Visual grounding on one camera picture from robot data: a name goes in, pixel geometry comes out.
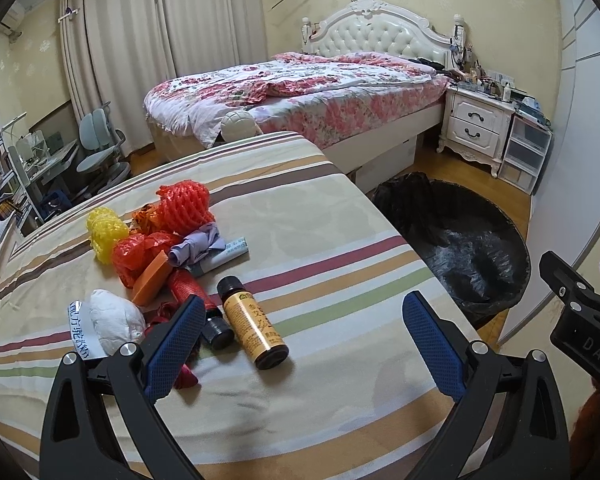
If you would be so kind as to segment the black lined trash bin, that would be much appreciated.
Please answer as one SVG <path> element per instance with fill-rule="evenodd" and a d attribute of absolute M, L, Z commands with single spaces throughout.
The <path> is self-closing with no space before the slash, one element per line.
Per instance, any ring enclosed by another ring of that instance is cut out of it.
<path fill-rule="evenodd" d="M 411 172 L 376 188 L 372 202 L 478 328 L 518 304 L 531 262 L 521 232 L 487 198 Z"/>

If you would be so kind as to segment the brown bottle gold label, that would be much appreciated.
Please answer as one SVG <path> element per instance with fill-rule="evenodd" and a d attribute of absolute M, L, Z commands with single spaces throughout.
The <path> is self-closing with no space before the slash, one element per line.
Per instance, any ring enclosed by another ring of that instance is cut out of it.
<path fill-rule="evenodd" d="M 239 278 L 226 276 L 216 290 L 227 321 L 242 348 L 258 370 L 270 370 L 287 359 L 289 349 L 253 294 Z"/>

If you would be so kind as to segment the orange rectangular sponge block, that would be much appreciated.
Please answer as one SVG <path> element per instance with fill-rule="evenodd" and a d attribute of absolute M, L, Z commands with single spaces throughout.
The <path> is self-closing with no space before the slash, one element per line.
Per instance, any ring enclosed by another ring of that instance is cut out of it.
<path fill-rule="evenodd" d="M 132 288 L 132 303 L 147 307 L 156 298 L 173 271 L 168 255 L 159 252 L 136 280 Z"/>

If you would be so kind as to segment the yellow foam fruit net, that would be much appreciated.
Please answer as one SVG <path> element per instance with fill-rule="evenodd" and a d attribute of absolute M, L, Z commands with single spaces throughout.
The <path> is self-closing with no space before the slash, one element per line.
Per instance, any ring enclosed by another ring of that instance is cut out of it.
<path fill-rule="evenodd" d="M 112 263 L 112 252 L 119 240 L 129 235 L 130 228 L 108 207 L 93 209 L 86 218 L 91 248 L 102 264 Z"/>

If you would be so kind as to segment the beige curtains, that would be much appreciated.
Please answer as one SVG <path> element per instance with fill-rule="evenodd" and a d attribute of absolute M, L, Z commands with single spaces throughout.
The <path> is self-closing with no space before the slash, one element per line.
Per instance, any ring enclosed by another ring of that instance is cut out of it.
<path fill-rule="evenodd" d="M 144 97 L 163 81 L 266 59 L 261 0 L 59 0 L 74 114 L 102 104 L 129 155 L 151 144 Z"/>

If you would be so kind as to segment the teal white sachet pack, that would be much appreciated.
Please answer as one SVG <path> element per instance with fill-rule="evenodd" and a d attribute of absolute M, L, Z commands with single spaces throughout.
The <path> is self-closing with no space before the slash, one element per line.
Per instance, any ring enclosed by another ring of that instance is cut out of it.
<path fill-rule="evenodd" d="M 195 264 L 186 266 L 187 271 L 193 275 L 194 278 L 200 278 L 204 274 L 207 274 L 220 266 L 224 266 L 243 255 L 247 255 L 249 252 L 248 244 L 245 237 L 232 240 L 227 243 L 223 250 L 215 250 L 209 252 L 204 258 Z"/>

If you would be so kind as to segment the orange plastic bag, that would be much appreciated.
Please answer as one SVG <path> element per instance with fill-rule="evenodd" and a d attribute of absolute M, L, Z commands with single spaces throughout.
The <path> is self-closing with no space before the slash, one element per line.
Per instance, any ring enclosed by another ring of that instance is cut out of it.
<path fill-rule="evenodd" d="M 132 213 L 132 229 L 145 235 L 162 230 L 160 206 L 146 204 Z"/>

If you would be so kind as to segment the red foam fruit net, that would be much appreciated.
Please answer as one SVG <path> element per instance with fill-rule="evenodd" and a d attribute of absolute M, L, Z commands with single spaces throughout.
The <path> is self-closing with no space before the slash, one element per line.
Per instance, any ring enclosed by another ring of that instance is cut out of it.
<path fill-rule="evenodd" d="M 215 222 L 210 210 L 210 192 L 202 183 L 183 180 L 161 185 L 156 194 L 160 198 L 160 224 L 166 230 L 185 236 Z"/>

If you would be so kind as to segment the red can black cap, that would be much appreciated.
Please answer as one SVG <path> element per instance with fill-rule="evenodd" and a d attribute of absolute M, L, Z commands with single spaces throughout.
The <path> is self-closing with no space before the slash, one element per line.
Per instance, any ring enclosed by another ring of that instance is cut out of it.
<path fill-rule="evenodd" d="M 193 302 L 204 307 L 201 338 L 212 350 L 223 350 L 234 342 L 234 330 L 192 274 L 184 269 L 174 270 L 168 278 L 168 287 L 179 304 Z"/>

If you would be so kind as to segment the red plastic bag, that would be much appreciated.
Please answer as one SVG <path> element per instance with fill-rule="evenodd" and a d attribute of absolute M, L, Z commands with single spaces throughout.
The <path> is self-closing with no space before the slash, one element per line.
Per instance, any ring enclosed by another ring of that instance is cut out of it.
<path fill-rule="evenodd" d="M 183 237 L 168 232 L 134 233 L 119 240 L 112 250 L 112 264 L 121 283 L 132 288 L 159 252 L 168 252 Z"/>

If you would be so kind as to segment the white bed with headboard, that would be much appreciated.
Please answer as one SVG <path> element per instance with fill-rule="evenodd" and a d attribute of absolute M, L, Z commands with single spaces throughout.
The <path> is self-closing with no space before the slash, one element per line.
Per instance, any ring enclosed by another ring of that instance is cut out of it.
<path fill-rule="evenodd" d="M 174 160 L 263 133 L 295 132 L 363 191 L 413 165 L 441 124 L 452 40 L 382 0 L 305 20 L 302 49 L 170 79 L 144 99 L 156 147 Z"/>

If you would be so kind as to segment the white tissue wrapper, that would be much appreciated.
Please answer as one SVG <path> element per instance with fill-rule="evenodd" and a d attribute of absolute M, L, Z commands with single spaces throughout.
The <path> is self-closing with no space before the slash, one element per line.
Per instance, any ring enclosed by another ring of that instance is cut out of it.
<path fill-rule="evenodd" d="M 144 339 L 146 322 L 140 309 L 105 289 L 73 301 L 67 314 L 74 350 L 84 361 L 112 356 L 122 344 Z"/>

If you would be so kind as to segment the white under-bed storage box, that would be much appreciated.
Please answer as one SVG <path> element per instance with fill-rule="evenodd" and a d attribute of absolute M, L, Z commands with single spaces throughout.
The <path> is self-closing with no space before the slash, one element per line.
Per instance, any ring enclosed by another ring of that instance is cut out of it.
<path fill-rule="evenodd" d="M 379 155 L 358 168 L 355 173 L 355 185 L 363 192 L 373 191 L 384 183 L 411 167 L 415 162 L 417 139 L 411 138 L 388 152 Z"/>

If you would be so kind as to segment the white two-drawer nightstand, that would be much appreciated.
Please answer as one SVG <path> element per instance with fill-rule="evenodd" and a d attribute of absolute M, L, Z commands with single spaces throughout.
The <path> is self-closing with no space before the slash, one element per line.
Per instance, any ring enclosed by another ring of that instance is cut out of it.
<path fill-rule="evenodd" d="M 497 178 L 514 114 L 510 103 L 450 84 L 437 152 L 448 148 L 466 162 L 488 166 Z"/>

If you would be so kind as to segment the clear plastic drawer unit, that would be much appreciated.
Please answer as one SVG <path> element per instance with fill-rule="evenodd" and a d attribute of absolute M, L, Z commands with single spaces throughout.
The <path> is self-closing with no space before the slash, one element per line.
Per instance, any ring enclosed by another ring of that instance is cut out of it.
<path fill-rule="evenodd" d="M 498 177 L 531 196 L 538 186 L 553 141 L 547 126 L 524 113 L 515 113 Z"/>

